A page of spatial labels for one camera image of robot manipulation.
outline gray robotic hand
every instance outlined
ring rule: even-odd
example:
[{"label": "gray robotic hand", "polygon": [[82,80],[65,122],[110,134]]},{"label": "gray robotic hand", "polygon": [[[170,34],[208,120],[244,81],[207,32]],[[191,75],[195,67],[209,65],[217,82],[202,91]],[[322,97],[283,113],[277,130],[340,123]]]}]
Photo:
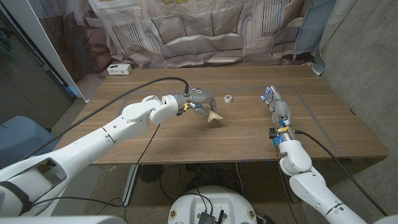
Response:
[{"label": "gray robotic hand", "polygon": [[289,105],[282,99],[274,86],[266,88],[266,94],[261,96],[263,102],[269,107],[272,113],[272,122],[279,125],[283,121],[285,125],[292,124],[292,112]]},{"label": "gray robotic hand", "polygon": [[196,114],[209,116],[209,112],[202,104],[208,103],[210,109],[217,112],[217,105],[214,96],[201,88],[193,88],[189,90],[188,94],[174,95],[178,103],[177,116],[181,115],[185,110],[192,108]]}]

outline wooden table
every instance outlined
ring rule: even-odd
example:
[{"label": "wooden table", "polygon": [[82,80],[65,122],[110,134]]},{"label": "wooden table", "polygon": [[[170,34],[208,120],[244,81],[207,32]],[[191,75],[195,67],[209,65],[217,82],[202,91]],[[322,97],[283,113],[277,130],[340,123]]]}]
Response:
[{"label": "wooden table", "polygon": [[[216,98],[220,121],[192,110],[167,120],[155,135],[140,164],[194,162],[274,161],[275,147],[268,138],[273,127],[271,113],[260,100],[265,87],[275,85],[290,105],[293,125],[311,134],[342,158],[384,157],[387,150],[331,88],[308,66],[218,67],[134,70],[128,76],[109,76],[76,120],[86,116],[119,94],[160,77],[186,79],[190,88],[200,87]],[[115,102],[69,131],[57,148],[102,127],[121,114],[123,108],[145,96],[182,93],[184,84],[163,81],[149,85]],[[225,103],[224,96],[233,102]],[[156,126],[148,132],[115,145],[97,164],[133,164],[146,147]],[[329,155],[305,136],[297,136],[312,159]]]}]

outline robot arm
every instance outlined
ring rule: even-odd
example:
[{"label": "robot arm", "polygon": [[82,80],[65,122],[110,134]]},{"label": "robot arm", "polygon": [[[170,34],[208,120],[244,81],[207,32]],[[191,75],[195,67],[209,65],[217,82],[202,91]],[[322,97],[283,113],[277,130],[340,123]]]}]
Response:
[{"label": "robot arm", "polygon": [[126,106],[116,119],[75,142],[0,170],[0,217],[41,213],[53,200],[35,205],[36,202],[58,197],[77,173],[113,146],[146,132],[149,122],[161,124],[190,108],[208,115],[201,110],[201,103],[209,103],[215,112],[214,97],[204,90],[163,96],[161,101],[148,96]]},{"label": "robot arm", "polygon": [[329,223],[366,223],[326,186],[322,175],[312,166],[310,156],[295,138],[290,108],[276,88],[267,87],[261,99],[272,113],[277,130],[271,128],[270,138],[285,155],[279,165],[286,175],[291,176],[289,184],[294,194],[318,210]]}]

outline blue chair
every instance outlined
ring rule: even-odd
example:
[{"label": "blue chair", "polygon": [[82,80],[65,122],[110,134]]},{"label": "blue chair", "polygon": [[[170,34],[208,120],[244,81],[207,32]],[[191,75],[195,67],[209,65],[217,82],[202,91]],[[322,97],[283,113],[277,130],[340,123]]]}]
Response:
[{"label": "blue chair", "polygon": [[[18,162],[51,138],[53,135],[35,121],[24,116],[13,117],[0,125],[0,169]],[[57,143],[58,140],[53,141],[34,155],[51,152]]]}]

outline black cable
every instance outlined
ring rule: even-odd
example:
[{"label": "black cable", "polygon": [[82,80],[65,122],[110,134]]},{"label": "black cable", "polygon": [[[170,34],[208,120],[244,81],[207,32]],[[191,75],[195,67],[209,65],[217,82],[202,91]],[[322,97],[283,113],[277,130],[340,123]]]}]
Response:
[{"label": "black cable", "polygon": [[205,204],[205,213],[207,213],[207,205],[206,205],[205,199],[203,199],[203,196],[200,194],[199,188],[198,188],[198,187],[197,187],[197,191],[198,191],[198,194],[199,194],[201,200],[202,200],[203,203]]},{"label": "black cable", "polygon": [[[120,200],[120,202],[121,203],[123,203],[123,201],[122,201],[122,199],[121,198],[119,198],[119,197],[117,197],[117,198],[114,198],[114,199],[112,199],[112,200],[110,200],[110,201],[108,201],[108,203],[111,203],[113,200],[115,200],[115,199],[119,199]],[[106,206],[107,205],[104,205],[104,207],[96,214],[96,215],[99,215],[105,208],[106,208]]]},{"label": "black cable", "polygon": [[[178,170],[180,171],[180,177],[181,177],[181,170],[180,170],[180,168],[177,167],[177,166],[168,167],[166,170],[163,171],[163,174],[164,174],[164,172],[166,172],[167,170],[169,170],[170,168],[173,168],[173,167],[178,168]],[[162,186],[162,177],[163,177],[163,174],[160,176],[160,179],[159,179],[160,189],[163,191],[163,194],[164,194],[171,202],[173,202],[172,198],[171,198],[169,195],[167,195],[166,191],[164,190],[164,188],[163,188],[163,186]],[[203,196],[203,195],[200,194],[198,187],[197,187],[197,191],[198,191],[199,194],[195,194],[195,193],[186,193],[186,194],[183,194],[183,195],[197,195],[197,196],[200,196],[201,199],[203,200],[203,203],[205,204],[205,212],[206,212],[206,213],[207,213],[207,206],[206,206],[205,200],[204,200],[203,198],[207,199],[207,200],[209,201],[210,205],[211,205],[210,215],[212,215],[212,214],[213,214],[213,204],[211,204],[211,201],[210,201],[207,197],[205,197],[205,196]]]},{"label": "black cable", "polygon": [[210,212],[210,215],[213,214],[213,204],[211,203],[211,201],[210,201],[206,196],[199,195],[199,194],[195,194],[195,193],[185,193],[185,194],[183,194],[183,195],[181,195],[181,196],[184,196],[184,195],[196,195],[196,196],[204,197],[205,199],[207,199],[207,201],[209,201],[209,203],[210,203],[210,205],[211,205],[211,212]]},{"label": "black cable", "polygon": [[275,148],[276,148],[276,158],[277,158],[277,160],[278,160],[277,166],[278,166],[278,169],[279,169],[280,179],[282,180],[282,184],[283,184],[283,186],[284,186],[285,195],[286,195],[286,201],[287,201],[287,204],[289,205],[290,212],[291,212],[292,215],[293,215],[294,221],[295,221],[297,224],[299,224],[298,221],[297,221],[297,219],[296,219],[296,216],[294,215],[292,206],[290,205],[290,202],[289,202],[289,194],[287,193],[286,182],[285,182],[285,180],[284,180],[284,177],[283,177],[283,175],[282,175],[282,170],[281,170],[280,165],[279,165],[279,161],[280,161],[280,160],[279,160],[279,157],[278,157],[278,148],[277,148],[276,146],[275,146]]},{"label": "black cable", "polygon": [[45,199],[45,200],[42,200],[42,201],[33,203],[32,206],[36,206],[36,205],[39,205],[39,204],[41,204],[41,203],[49,202],[49,201],[56,200],[56,199],[88,200],[88,201],[92,201],[92,202],[103,203],[103,204],[105,204],[105,205],[109,205],[109,206],[113,206],[113,207],[122,207],[122,206],[123,206],[123,204],[121,204],[121,205],[114,205],[114,204],[112,204],[112,203],[103,202],[103,201],[101,201],[101,200],[96,200],[96,199],[91,199],[91,198],[81,198],[81,197],[54,197],[54,198],[49,198],[49,199]]},{"label": "black cable", "polygon": [[[134,167],[134,170],[132,170],[133,175],[132,175],[131,178],[130,178],[129,187],[128,187],[127,189],[130,189],[130,186],[131,186],[131,183],[132,183],[132,177],[134,176],[134,172],[136,171],[136,169],[137,169],[137,167],[138,167],[138,163],[139,163],[139,161],[141,160],[141,158],[142,158],[142,156],[144,155],[144,153],[146,152],[146,150],[148,149],[149,144],[152,142],[153,138],[155,137],[155,134],[156,134],[157,130],[159,129],[159,127],[160,127],[160,124],[157,126],[157,128],[156,128],[154,134],[152,135],[151,139],[149,140],[147,147],[145,147],[145,149],[144,149],[144,152],[142,152],[141,156],[138,158],[138,161],[137,161],[137,163],[136,163],[136,166]],[[125,196],[125,198],[124,198],[124,201],[123,201],[123,204],[126,202],[127,196],[128,196],[128,194],[126,194],[126,196]]]},{"label": "black cable", "polygon": [[360,186],[359,183],[357,183],[357,181],[351,176],[351,174],[348,173],[348,171],[340,164],[340,162],[338,161],[338,159],[329,151],[328,148],[326,148],[322,143],[320,143],[318,140],[316,140],[314,137],[312,137],[311,135],[303,132],[303,131],[299,131],[299,130],[295,130],[296,134],[303,134],[307,137],[309,137],[310,139],[312,139],[312,141],[315,141],[322,149],[324,149],[332,158],[333,160],[340,166],[340,168],[344,171],[344,173],[346,173],[346,175],[354,182],[354,184],[357,186],[357,188],[369,199],[369,201],[372,202],[372,204],[384,215],[384,216],[388,216],[388,214],[380,207],[379,204],[377,204],[373,198],[371,198],[371,196]]},{"label": "black cable", "polygon": [[144,83],[142,85],[139,85],[135,88],[132,88],[131,90],[115,97],[113,100],[107,102],[106,104],[104,104],[103,106],[101,106],[100,108],[98,108],[97,110],[94,110],[93,112],[91,112],[89,115],[85,116],[84,118],[78,120],[77,122],[73,123],[69,128],[63,130],[61,133],[59,133],[58,135],[54,136],[52,139],[48,140],[46,143],[44,143],[43,145],[39,146],[37,149],[33,150],[32,152],[28,153],[28,155],[24,156],[22,159],[20,159],[19,161],[23,161],[27,158],[29,158],[30,156],[33,156],[36,152],[39,152],[41,149],[43,149],[45,146],[48,146],[51,142],[53,142],[54,140],[58,139],[59,137],[63,136],[65,133],[67,133],[68,131],[70,131],[71,129],[73,129],[74,127],[78,126],[79,124],[81,124],[82,122],[84,122],[85,120],[87,120],[88,118],[92,117],[94,114],[100,112],[101,110],[105,109],[107,106],[111,105],[112,103],[118,101],[120,98],[126,96],[129,93],[132,93],[136,90],[139,90],[147,85],[153,84],[155,82],[159,82],[159,81],[163,81],[163,80],[179,80],[181,82],[185,83],[185,90],[184,93],[188,94],[189,91],[189,85],[187,83],[187,81],[185,81],[182,78],[178,78],[178,77],[163,77],[163,78],[157,78],[155,80],[149,81],[147,83]]},{"label": "black cable", "polygon": [[166,170],[163,171],[163,173],[162,173],[162,175],[160,176],[160,178],[162,178],[163,174],[164,174],[166,171],[168,171],[169,169],[171,169],[171,168],[177,168],[177,169],[178,169],[178,179],[180,180],[181,187],[182,187],[182,189],[184,189],[185,191],[187,191],[186,188],[184,187],[184,185],[182,184],[182,181],[181,181],[181,169],[180,169],[178,166],[170,166],[170,167],[166,168]]},{"label": "black cable", "polygon": [[163,173],[162,173],[162,175],[160,176],[159,185],[160,185],[160,189],[163,191],[163,194],[164,194],[171,202],[173,202],[172,198],[171,198],[169,195],[167,195],[166,191],[163,189],[163,186],[162,186],[162,177],[163,177],[163,174],[164,174],[166,171],[168,171],[169,169],[171,169],[171,168],[173,168],[173,167],[175,167],[175,168],[178,169],[179,174],[180,174],[180,175],[179,175],[179,176],[180,176],[179,179],[180,179],[181,187],[182,187],[182,189],[183,189],[184,191],[187,191],[187,190],[185,189],[185,187],[183,186],[182,182],[181,182],[181,169],[180,169],[179,167],[177,167],[177,166],[170,166],[170,167],[166,168],[166,170],[164,170]]}]

